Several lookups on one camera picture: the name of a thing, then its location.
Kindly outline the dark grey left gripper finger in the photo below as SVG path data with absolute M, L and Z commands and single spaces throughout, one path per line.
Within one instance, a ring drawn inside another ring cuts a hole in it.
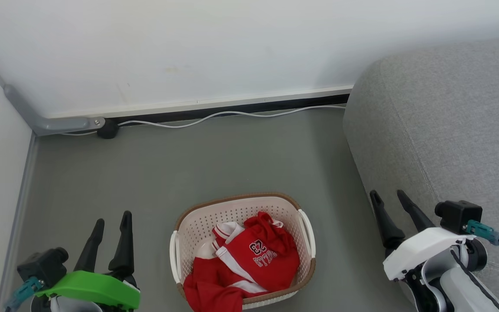
M 89 236 L 89 239 L 87 239 L 81 255 L 76 262 L 75 271 L 88 271 L 92 273 L 94 272 L 98 248 L 104 235 L 104 227 L 104 219 L 97 219 L 93 231 Z
M 120 223 L 120 239 L 117 250 L 108 269 L 116 279 L 125 279 L 135 271 L 133 254 L 133 218 L 130 211 L 125 211 Z

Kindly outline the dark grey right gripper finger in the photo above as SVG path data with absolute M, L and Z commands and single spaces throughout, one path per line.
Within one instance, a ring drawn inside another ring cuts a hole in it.
M 382 246 L 386 252 L 395 251 L 405 239 L 404 232 L 396 227 L 385 209 L 385 203 L 376 190 L 369 192 Z
M 407 196 L 404 190 L 398 189 L 396 193 L 404 211 L 410 215 L 418 233 L 436 227 L 430 218 Z

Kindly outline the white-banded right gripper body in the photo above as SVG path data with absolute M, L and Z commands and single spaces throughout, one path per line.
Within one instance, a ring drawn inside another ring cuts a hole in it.
M 390 254 L 383 261 L 389 280 L 403 280 L 412 269 L 452 246 L 465 245 L 474 235 L 459 235 L 440 227 L 430 227 L 405 239 L 397 227 L 382 227 L 382 244 Z

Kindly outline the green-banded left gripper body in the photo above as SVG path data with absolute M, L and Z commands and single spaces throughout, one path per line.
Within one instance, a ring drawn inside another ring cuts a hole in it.
M 88 271 L 73 271 L 65 275 L 55 286 L 34 294 L 64 296 L 71 299 L 94 302 L 107 306 L 136 310 L 140 305 L 140 292 L 133 286 L 109 275 Z

